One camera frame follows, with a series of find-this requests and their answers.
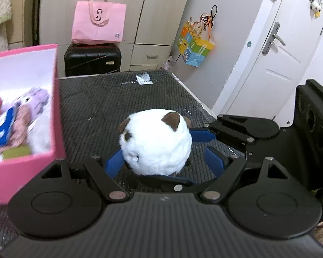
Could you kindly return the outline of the white panda plush ball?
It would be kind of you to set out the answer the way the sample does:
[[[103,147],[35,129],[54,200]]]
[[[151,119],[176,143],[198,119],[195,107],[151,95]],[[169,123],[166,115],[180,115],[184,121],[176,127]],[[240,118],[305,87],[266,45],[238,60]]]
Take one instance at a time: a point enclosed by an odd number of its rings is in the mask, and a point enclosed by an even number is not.
[[[189,118],[169,109],[130,114],[118,127],[125,162],[136,175],[176,176],[191,153],[191,126]]]

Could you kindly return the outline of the green plush ball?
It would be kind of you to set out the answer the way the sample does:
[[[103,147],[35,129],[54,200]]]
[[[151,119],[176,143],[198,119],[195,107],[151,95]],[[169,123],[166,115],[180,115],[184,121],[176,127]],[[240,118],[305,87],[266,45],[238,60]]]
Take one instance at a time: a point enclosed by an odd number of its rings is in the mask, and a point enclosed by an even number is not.
[[[25,157],[30,154],[31,154],[31,150],[30,150],[29,145],[23,145],[20,147],[6,149],[2,152],[2,156],[5,160],[12,159],[12,158]]]

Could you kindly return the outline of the purple plush toy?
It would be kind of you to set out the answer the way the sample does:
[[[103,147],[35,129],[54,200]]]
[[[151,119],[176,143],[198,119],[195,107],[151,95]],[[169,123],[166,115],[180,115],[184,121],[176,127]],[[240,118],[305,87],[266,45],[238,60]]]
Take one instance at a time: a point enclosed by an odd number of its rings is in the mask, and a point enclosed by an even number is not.
[[[31,119],[35,119],[42,112],[43,106],[49,101],[49,93],[40,87],[33,87],[24,95],[16,99],[15,103],[27,105],[31,112]]]

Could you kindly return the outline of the pink floral scrunchie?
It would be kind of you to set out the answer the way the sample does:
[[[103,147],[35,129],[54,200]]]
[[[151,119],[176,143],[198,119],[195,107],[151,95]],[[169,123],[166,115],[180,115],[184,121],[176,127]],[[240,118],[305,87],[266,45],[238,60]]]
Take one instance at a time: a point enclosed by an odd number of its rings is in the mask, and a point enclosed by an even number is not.
[[[8,142],[9,146],[19,147],[27,143],[28,126],[31,123],[31,112],[27,105],[20,105],[15,121],[12,125],[12,133]]]

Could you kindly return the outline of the blue wet wipes pack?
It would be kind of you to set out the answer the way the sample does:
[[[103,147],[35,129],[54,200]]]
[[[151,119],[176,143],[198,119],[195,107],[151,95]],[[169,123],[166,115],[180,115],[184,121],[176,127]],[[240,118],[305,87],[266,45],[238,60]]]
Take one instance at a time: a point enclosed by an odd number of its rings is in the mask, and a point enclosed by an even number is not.
[[[16,106],[12,106],[0,115],[0,147],[10,140],[12,125],[16,118]]]

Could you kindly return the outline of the white mesh bath pouf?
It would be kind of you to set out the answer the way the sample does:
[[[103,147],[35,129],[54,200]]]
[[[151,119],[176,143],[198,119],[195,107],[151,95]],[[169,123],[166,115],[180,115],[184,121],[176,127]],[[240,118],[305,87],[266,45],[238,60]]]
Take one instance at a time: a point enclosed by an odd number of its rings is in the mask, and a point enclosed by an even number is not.
[[[43,112],[28,127],[28,145],[33,154],[51,149],[51,125],[49,113]]]

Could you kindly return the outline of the black bubble mat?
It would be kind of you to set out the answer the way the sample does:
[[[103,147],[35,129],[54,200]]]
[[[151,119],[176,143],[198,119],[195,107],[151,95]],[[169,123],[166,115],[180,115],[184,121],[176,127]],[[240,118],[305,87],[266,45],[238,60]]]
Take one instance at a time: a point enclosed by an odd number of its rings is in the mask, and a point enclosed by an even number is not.
[[[140,85],[136,75],[148,73],[152,84]],[[109,75],[69,77],[59,79],[61,120],[66,156],[71,163],[81,163],[92,155],[109,159],[119,149],[118,126],[131,113],[162,108],[179,112],[191,120],[193,127],[215,120],[176,79],[171,72],[158,71],[118,72]],[[197,183],[214,178],[204,160],[207,145],[225,156],[244,153],[217,140],[194,143],[191,165],[178,176]],[[129,194],[134,192],[161,192],[142,183],[127,167],[120,170],[115,181]],[[0,206],[0,248],[16,236],[8,219],[6,206]]]

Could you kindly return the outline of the colourful paper gift bag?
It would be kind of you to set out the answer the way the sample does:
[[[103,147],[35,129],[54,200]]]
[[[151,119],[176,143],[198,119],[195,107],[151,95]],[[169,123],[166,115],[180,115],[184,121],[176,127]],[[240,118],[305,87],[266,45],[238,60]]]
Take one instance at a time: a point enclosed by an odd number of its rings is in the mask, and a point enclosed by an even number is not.
[[[198,68],[213,50],[212,28],[216,14],[217,6],[213,5],[210,13],[203,13],[196,21],[190,17],[183,25],[177,47],[185,64]]]

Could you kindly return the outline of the white door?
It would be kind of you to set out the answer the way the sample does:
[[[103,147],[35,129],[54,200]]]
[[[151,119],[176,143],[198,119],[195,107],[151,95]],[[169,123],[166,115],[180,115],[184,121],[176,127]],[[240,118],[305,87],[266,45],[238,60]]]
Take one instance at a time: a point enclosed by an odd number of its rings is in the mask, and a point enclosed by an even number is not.
[[[323,0],[281,0],[260,55],[226,113],[293,122],[295,89],[323,30]]]

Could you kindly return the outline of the black suitcase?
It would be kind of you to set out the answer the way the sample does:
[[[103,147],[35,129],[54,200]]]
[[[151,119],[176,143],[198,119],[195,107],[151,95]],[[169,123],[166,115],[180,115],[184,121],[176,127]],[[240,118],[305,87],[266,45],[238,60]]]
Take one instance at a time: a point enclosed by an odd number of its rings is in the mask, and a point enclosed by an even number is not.
[[[122,55],[113,43],[72,44],[68,46],[63,59],[66,77],[88,76],[119,72]]]

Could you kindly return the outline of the pink cardboard box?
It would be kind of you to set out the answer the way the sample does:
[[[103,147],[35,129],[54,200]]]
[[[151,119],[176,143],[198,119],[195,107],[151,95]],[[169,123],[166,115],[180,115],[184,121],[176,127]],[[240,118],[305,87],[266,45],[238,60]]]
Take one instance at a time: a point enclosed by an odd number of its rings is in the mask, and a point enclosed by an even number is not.
[[[64,156],[57,45],[0,52],[0,206]]]

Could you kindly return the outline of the pink tote bag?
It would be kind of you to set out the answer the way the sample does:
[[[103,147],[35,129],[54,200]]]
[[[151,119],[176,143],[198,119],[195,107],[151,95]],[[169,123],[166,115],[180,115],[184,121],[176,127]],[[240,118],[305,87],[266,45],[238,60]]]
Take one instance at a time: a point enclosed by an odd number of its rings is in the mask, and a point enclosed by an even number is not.
[[[124,36],[126,5],[109,0],[78,1],[71,30],[73,44],[120,43]]]

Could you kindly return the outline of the beige wardrobe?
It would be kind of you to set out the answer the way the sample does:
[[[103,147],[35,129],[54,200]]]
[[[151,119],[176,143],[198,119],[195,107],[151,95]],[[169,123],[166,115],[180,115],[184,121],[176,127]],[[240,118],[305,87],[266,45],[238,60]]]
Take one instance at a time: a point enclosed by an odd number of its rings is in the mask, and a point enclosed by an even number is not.
[[[12,48],[115,43],[121,70],[156,68],[171,52],[187,0],[11,0]]]

